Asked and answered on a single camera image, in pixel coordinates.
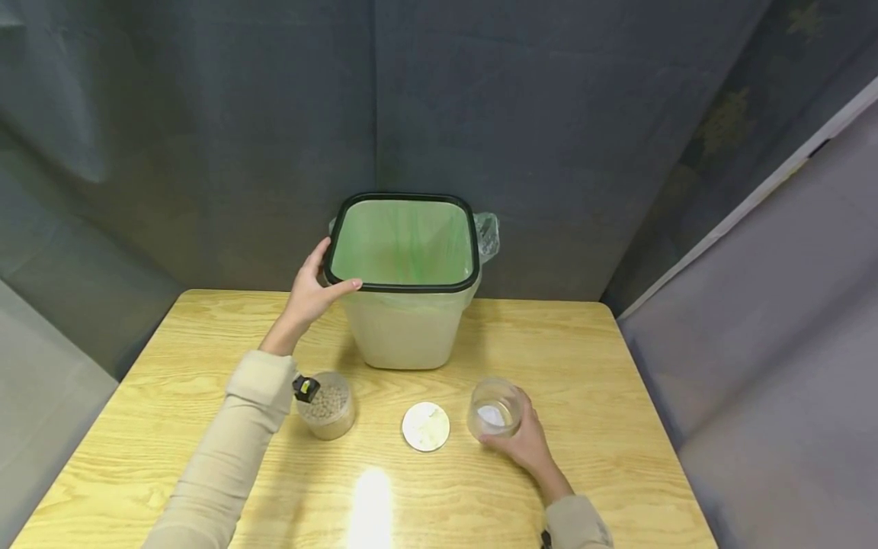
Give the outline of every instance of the white trash can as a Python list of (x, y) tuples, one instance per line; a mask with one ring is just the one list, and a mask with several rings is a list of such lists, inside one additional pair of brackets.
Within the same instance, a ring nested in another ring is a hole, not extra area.
[(498, 233), (493, 214), (473, 216), (452, 196), (367, 192), (346, 200), (324, 272), (330, 284), (363, 281), (342, 303), (366, 364), (427, 370), (448, 362)]

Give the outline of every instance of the left hand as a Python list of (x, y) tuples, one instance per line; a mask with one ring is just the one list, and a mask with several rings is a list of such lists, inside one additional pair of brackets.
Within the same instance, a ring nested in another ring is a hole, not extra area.
[(320, 285), (317, 276), (328, 247), (329, 237), (326, 237), (305, 260), (292, 283), (283, 313), (263, 339), (259, 350), (278, 356), (291, 354), (299, 338), (311, 327), (311, 323), (326, 313), (335, 300), (356, 292), (363, 286), (363, 281), (359, 278), (344, 280), (329, 287)]

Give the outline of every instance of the jar of beans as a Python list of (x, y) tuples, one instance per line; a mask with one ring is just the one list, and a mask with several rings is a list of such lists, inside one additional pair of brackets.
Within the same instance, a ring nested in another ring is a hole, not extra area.
[(321, 372), (312, 377), (320, 383), (320, 390), (310, 403), (296, 401), (296, 408), (315, 437), (333, 440), (354, 425), (354, 395), (348, 381), (338, 372)]

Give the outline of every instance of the black trash can rim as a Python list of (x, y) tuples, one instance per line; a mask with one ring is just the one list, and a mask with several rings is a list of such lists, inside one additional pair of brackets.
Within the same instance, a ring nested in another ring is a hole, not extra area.
[(342, 224), (344, 216), (348, 210), (354, 205), (367, 200), (420, 200), (424, 202), (446, 202), (453, 204), (464, 210), (466, 222), (470, 232), (470, 248), (472, 253), (472, 272), (470, 276), (456, 282), (454, 284), (434, 284), (434, 285), (409, 285), (409, 284), (375, 284), (363, 281), (363, 287), (360, 292), (382, 292), (382, 293), (458, 293), (472, 287), (479, 279), (479, 241), (476, 236), (476, 222), (472, 217), (472, 208), (465, 200), (452, 196), (450, 194), (431, 194), (420, 192), (389, 192), (389, 191), (372, 191), (361, 192), (346, 199), (339, 208), (338, 215), (335, 217), (335, 225), (332, 229), (332, 242), (329, 244), (326, 256), (323, 259), (323, 273), (329, 284), (338, 284), (342, 282), (332, 272), (333, 257), (335, 256), (335, 245), (338, 242), (339, 234), (342, 232)]

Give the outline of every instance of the wooden table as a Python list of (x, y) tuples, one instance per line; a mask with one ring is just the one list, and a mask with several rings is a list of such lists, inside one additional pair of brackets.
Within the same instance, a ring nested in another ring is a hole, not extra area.
[[(34, 512), (16, 549), (137, 547), (285, 293), (193, 290), (171, 309)], [(451, 360), (429, 372), (375, 370), (334, 307), (295, 352), (306, 373), (342, 372), (353, 430), (309, 436), (295, 411), (265, 456), (232, 547), (537, 549), (543, 508), (529, 478), (466, 429), (472, 387), (524, 387), (552, 452), (588, 495), (616, 547), (715, 548), (704, 517), (610, 312), (598, 303), (475, 300)], [(400, 434), (433, 401), (451, 420), (430, 454)]]

